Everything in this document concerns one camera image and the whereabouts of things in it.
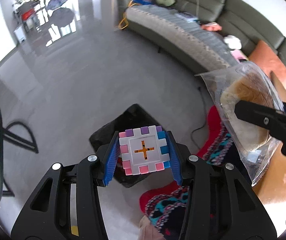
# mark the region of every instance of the purple block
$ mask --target purple block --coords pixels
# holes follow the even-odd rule
[[[125,130],[126,137],[134,136],[133,129]]]
[[[150,132],[148,131],[147,126],[141,127],[141,134],[148,134],[148,133],[150,133]]]
[[[157,126],[157,127],[156,127],[156,131],[157,131],[157,132],[162,132],[162,126]]]

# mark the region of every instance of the black metal leg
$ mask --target black metal leg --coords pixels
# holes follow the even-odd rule
[[[32,138],[32,142],[12,133],[9,131],[11,127],[14,125],[21,125],[23,126],[29,133],[30,137]],[[6,128],[3,128],[3,139],[26,150],[30,150],[32,152],[38,153],[38,147],[34,138],[34,135],[30,128],[22,122],[16,121],[10,123]]]
[[[15,197],[14,193],[12,192],[10,187],[7,185],[5,180],[4,180],[4,184],[5,184],[5,187],[7,188],[7,190],[3,190],[2,196],[3,197]]]

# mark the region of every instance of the clear plastic wrapper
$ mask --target clear plastic wrapper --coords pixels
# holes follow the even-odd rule
[[[231,134],[252,185],[256,184],[280,141],[272,138],[268,130],[239,120],[234,108],[238,101],[245,100],[283,111],[277,91],[264,72],[252,62],[202,73],[200,76]]]

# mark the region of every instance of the puzzle cube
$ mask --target puzzle cube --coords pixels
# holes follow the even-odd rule
[[[161,126],[120,132],[120,149],[126,175],[161,171],[170,166],[170,155]]]

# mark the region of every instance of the orange cross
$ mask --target orange cross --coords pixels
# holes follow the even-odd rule
[[[142,141],[142,149],[141,149],[141,150],[135,150],[134,152],[135,152],[135,153],[143,152],[143,153],[144,153],[144,158],[147,160],[146,152],[147,152],[147,151],[151,151],[151,150],[154,150],[154,147],[152,147],[152,148],[145,148],[144,141]]]

